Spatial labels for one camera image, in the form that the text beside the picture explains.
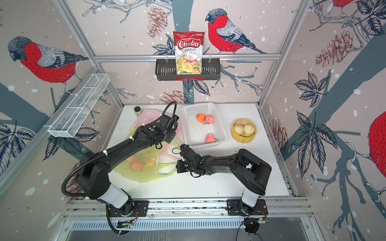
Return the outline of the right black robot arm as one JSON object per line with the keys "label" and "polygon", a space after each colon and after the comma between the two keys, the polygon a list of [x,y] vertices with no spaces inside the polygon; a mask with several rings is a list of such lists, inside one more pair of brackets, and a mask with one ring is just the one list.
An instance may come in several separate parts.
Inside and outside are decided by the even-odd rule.
{"label": "right black robot arm", "polygon": [[177,173],[189,172],[194,178],[216,173],[233,174],[246,188],[238,203],[231,202],[226,210],[229,215],[251,216],[265,213],[258,207],[258,200],[266,194],[272,167],[246,149],[230,156],[200,156],[189,145],[179,148],[181,160]]}

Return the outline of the red peach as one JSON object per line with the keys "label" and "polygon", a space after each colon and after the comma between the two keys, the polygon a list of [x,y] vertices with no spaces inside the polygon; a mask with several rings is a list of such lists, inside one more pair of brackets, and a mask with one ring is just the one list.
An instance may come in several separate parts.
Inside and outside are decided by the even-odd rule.
{"label": "red peach", "polygon": [[144,165],[141,161],[133,160],[130,162],[130,168],[131,168],[131,170],[136,171],[136,172],[142,171],[144,168]]}

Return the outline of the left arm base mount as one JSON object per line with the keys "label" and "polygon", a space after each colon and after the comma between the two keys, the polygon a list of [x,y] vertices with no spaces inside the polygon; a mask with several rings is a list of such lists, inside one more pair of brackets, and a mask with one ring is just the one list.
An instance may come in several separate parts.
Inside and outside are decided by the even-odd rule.
{"label": "left arm base mount", "polygon": [[121,208],[116,208],[109,204],[107,207],[107,213],[111,218],[146,217],[148,207],[148,200],[129,200]]}

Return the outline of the green plastic bag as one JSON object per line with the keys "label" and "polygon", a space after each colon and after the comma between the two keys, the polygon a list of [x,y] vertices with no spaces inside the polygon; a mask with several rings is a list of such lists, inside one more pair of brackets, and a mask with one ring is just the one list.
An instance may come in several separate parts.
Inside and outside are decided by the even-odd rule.
{"label": "green plastic bag", "polygon": [[[182,132],[177,131],[176,137],[170,144],[163,142],[161,149],[157,149],[155,146],[144,149],[120,163],[114,168],[114,171],[126,179],[139,183],[169,177],[177,170],[177,161],[180,159],[177,148],[183,140]],[[142,171],[131,170],[130,162],[133,160],[143,163],[144,168]]]}

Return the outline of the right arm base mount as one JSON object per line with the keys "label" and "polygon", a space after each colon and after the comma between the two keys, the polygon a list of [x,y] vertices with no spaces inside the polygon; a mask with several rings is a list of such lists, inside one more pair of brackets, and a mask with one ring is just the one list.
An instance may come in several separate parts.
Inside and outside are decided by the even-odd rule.
{"label": "right arm base mount", "polygon": [[229,216],[262,215],[267,216],[268,210],[264,199],[259,199],[254,207],[243,203],[241,199],[227,199],[226,210]]}

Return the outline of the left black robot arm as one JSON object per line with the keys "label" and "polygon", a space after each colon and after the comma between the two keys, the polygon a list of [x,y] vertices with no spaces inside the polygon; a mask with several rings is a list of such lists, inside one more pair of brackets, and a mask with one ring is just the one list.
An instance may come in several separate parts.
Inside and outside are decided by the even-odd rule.
{"label": "left black robot arm", "polygon": [[113,185],[109,173],[138,152],[162,143],[170,143],[176,136],[179,117],[163,114],[155,121],[139,126],[134,135],[127,140],[98,153],[86,154],[86,161],[81,161],[63,181],[61,191],[65,196],[88,197],[98,200],[118,210],[121,216],[129,216],[134,209],[133,199],[124,190]]}

